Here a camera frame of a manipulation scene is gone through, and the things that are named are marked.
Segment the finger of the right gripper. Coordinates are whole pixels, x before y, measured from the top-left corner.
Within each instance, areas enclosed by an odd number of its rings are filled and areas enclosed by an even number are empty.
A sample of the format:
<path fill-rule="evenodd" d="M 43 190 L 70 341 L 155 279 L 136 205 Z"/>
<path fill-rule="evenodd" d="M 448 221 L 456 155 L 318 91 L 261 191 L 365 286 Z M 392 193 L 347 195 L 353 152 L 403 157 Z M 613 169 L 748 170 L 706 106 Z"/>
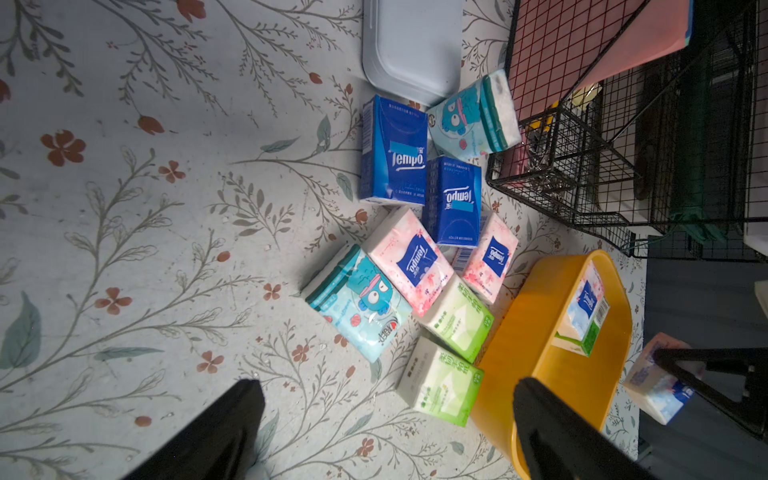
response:
<path fill-rule="evenodd" d="M 767 436 L 767 349 L 671 349 L 656 365 L 754 438 Z"/>

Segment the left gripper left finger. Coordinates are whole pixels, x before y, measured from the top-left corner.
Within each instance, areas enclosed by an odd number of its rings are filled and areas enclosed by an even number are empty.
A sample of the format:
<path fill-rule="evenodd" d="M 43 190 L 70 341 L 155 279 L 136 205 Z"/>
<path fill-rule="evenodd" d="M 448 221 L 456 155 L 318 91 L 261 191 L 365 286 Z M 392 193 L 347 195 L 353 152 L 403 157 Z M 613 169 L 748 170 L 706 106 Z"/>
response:
<path fill-rule="evenodd" d="M 126 477 L 244 479 L 264 410 L 260 382 L 239 380 Z"/>

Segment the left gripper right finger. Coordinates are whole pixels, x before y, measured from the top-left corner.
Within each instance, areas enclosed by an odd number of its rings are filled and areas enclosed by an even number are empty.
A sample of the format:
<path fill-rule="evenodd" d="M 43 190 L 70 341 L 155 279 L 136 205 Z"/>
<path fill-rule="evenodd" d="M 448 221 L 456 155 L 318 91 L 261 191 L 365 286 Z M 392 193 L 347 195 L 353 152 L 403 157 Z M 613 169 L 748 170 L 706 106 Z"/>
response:
<path fill-rule="evenodd" d="M 535 378 L 516 385 L 513 412 L 532 479 L 653 477 Z"/>

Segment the pink Tempo pack front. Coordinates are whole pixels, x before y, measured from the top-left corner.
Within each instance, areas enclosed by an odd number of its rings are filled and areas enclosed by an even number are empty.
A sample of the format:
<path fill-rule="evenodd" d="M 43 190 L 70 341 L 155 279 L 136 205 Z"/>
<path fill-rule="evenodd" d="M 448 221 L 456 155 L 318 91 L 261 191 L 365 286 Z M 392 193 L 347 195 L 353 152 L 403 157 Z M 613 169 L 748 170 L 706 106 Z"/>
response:
<path fill-rule="evenodd" d="M 694 390 L 657 365 L 659 349 L 690 349 L 665 333 L 657 333 L 643 348 L 622 385 L 630 399 L 661 425 L 667 425 L 693 397 Z"/>

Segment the yellow plastic storage box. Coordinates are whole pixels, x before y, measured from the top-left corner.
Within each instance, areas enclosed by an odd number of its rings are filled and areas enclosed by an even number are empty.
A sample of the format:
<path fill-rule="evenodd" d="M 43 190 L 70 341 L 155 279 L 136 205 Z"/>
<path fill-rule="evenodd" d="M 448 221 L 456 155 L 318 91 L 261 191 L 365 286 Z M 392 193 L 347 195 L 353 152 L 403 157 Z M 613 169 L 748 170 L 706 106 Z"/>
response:
<path fill-rule="evenodd" d="M 588 266 L 596 267 L 609 305 L 588 357 L 554 345 L 561 317 Z M 489 343 L 480 363 L 484 378 L 471 418 L 487 440 L 529 478 L 513 413 L 520 380 L 539 380 L 597 430 L 613 404 L 632 337 L 632 313 L 612 258 L 603 250 L 540 259 Z"/>

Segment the green tissue pack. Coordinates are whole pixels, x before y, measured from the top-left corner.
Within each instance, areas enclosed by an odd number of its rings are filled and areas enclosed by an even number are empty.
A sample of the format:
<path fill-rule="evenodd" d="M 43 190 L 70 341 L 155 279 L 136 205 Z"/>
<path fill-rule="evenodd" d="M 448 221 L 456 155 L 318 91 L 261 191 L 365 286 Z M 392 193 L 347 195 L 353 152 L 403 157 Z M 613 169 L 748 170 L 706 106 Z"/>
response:
<path fill-rule="evenodd" d="M 412 410 L 465 427 L 483 379 L 481 369 L 422 336 L 406 364 L 397 393 Z"/>
<path fill-rule="evenodd" d="M 594 262 L 589 261 L 561 316 L 552 344 L 590 357 L 609 310 L 602 277 Z"/>
<path fill-rule="evenodd" d="M 450 350 L 473 364 L 490 333 L 494 316 L 454 275 L 419 322 Z"/>

